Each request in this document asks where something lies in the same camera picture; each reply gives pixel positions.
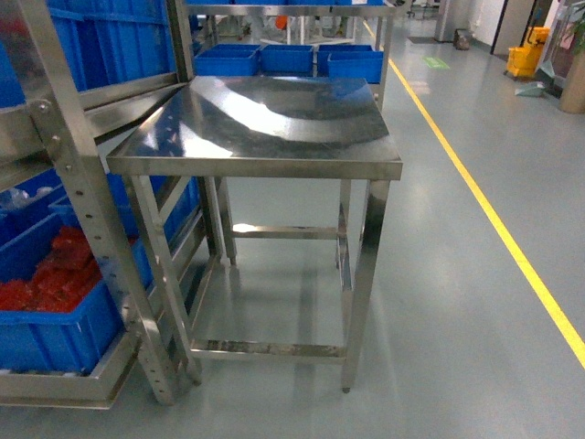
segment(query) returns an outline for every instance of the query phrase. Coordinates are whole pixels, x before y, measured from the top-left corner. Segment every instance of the table top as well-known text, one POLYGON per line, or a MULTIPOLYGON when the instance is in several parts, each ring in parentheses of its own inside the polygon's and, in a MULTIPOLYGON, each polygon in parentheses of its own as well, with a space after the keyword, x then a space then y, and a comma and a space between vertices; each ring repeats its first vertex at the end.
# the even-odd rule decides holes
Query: table top
POLYGON ((364 80, 196 77, 107 157, 123 175, 397 180, 364 80))

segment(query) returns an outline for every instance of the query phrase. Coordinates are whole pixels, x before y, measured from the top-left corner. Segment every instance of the bolt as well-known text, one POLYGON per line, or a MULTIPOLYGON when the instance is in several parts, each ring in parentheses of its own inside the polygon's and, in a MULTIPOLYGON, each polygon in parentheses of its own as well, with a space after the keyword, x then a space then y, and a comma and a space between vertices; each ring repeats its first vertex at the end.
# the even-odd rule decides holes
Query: bolt
POLYGON ((38 105, 38 110, 42 113, 50 112, 51 103, 49 101, 41 101, 41 103, 38 105))

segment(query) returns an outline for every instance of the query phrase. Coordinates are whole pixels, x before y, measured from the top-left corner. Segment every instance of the shelf upright post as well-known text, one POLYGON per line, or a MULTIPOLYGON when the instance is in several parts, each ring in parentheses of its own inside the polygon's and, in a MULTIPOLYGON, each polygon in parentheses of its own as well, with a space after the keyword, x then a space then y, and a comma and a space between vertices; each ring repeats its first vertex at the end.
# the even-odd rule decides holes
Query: shelf upright post
POLYGON ((176 75, 179 82, 189 82, 193 79, 193 42, 185 1, 166 0, 166 11, 173 39, 176 75))
POLYGON ((104 280, 122 308, 124 324, 141 339, 138 358, 154 395, 159 402, 172 404, 178 394, 175 366, 136 269, 45 0, 5 0, 0 40, 104 280))

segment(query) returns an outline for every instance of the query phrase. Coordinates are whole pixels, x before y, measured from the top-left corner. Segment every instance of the potted plant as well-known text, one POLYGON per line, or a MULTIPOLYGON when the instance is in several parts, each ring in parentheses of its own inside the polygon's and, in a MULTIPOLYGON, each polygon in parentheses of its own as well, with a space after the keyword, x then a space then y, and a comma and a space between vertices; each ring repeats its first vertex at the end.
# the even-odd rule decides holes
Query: potted plant
POLYGON ((585 5, 575 11, 577 20, 569 27, 575 38, 575 58, 567 75, 563 94, 560 96, 559 108, 563 112, 585 112, 585 5))

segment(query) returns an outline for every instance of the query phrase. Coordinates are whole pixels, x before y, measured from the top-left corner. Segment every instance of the gray epoxy floor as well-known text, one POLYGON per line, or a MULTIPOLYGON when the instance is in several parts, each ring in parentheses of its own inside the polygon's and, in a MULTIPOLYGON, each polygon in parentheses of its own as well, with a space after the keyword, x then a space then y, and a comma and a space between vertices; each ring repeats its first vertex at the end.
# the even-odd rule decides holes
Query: gray epoxy floor
MULTIPOLYGON (((505 63, 478 48, 406 39, 429 29, 430 22, 398 22, 392 58, 585 335, 585 117, 559 112, 552 99, 515 97, 505 63), (430 70, 423 56, 451 69, 430 70)), ((136 369, 109 412, 3 408, 0 436, 584 437, 585 370, 391 72, 386 99, 405 167, 390 189, 366 342, 348 395, 335 366, 207 362, 204 384, 167 408, 136 369)), ((332 224, 337 188, 230 180, 236 222, 332 224)), ((354 199, 363 190, 356 184, 354 199)), ((354 225, 359 210, 352 205, 354 225)), ((328 243, 243 241, 239 251, 239 281, 227 269, 217 283, 228 292, 210 301, 226 324, 202 321, 207 335, 339 341, 328 243)))

